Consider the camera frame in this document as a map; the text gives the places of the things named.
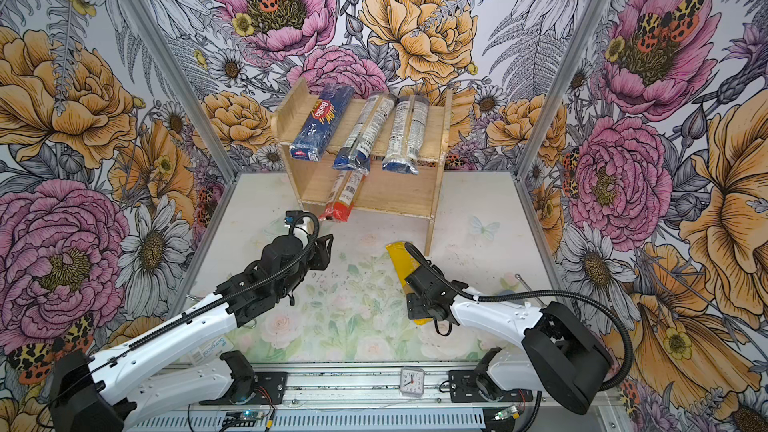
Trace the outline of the red spaghetti bag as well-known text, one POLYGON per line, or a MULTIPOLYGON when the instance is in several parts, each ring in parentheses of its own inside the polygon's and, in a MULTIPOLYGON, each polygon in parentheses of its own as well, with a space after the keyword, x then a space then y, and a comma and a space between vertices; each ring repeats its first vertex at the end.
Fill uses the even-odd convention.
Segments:
POLYGON ((340 171, 319 218, 347 222, 366 175, 357 170, 340 171))

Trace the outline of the blue-end spaghetti bag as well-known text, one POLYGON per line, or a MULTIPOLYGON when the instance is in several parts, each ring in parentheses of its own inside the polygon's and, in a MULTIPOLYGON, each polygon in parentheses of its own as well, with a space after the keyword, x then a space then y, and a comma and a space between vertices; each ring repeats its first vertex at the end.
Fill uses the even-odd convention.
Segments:
POLYGON ((386 92, 372 95, 366 100, 334 160, 335 170, 358 171, 364 175, 370 172, 373 147, 396 102, 397 98, 386 92))
POLYGON ((421 95, 402 96, 394 110, 394 120, 382 170, 418 175, 416 162, 424 143, 429 101, 421 95))

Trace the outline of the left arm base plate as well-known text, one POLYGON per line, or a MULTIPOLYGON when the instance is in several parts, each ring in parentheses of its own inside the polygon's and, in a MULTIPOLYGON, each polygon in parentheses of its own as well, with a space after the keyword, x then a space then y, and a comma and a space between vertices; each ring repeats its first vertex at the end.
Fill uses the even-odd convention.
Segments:
POLYGON ((287 372, 257 372, 248 384, 235 382, 222 397, 201 401, 200 405, 281 405, 287 379, 287 372))

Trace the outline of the yellow spaghetti bag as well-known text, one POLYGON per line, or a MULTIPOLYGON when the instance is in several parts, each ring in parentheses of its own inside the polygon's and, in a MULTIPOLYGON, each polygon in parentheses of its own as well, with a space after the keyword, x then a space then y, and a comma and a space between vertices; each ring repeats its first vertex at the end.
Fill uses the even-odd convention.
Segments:
POLYGON ((404 242, 394 242, 386 246, 387 253, 392 261, 395 273, 405 295, 413 292, 406 278, 414 272, 419 266, 419 262, 414 259, 406 250, 404 242))

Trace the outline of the blue Barilla spaghetti box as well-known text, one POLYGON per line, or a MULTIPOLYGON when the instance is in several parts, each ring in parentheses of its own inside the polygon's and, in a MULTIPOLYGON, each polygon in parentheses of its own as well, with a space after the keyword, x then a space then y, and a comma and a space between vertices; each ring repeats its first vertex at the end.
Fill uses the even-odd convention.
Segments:
POLYGON ((354 95, 355 88, 350 85, 326 85, 291 143, 290 156, 296 160, 319 162, 354 95))

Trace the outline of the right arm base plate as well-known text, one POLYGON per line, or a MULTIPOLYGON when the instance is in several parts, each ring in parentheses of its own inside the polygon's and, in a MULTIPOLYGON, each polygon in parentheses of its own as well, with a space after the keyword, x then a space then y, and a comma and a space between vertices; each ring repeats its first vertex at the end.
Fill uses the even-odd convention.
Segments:
POLYGON ((525 389, 503 391, 474 370, 449 370, 447 390, 452 403, 532 403, 535 397, 525 389))

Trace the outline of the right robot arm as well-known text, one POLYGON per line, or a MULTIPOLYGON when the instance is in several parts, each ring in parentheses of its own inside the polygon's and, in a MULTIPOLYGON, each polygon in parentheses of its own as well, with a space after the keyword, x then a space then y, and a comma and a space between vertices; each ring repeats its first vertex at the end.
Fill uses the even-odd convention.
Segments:
POLYGON ((473 371, 453 374, 449 383, 458 402, 474 397, 522 401, 546 393, 583 415, 598 393, 621 379, 607 349, 557 301, 538 307, 530 304, 527 294, 483 295, 466 283, 447 280, 431 264, 416 268, 405 282, 409 318, 485 332, 526 355, 517 359, 493 347, 473 371))

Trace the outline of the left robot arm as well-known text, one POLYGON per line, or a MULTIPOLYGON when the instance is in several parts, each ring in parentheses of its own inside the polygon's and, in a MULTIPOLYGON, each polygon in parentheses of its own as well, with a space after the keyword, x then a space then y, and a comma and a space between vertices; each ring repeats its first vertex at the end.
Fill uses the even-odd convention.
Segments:
POLYGON ((170 320, 133 339, 88 356, 71 352, 53 369, 48 411, 56 431, 124 431, 151 417, 205 401, 250 401, 262 390, 249 360, 231 350, 167 375, 182 356, 271 311, 310 270, 331 261, 332 235, 317 216, 285 215, 287 232, 259 259, 170 320))

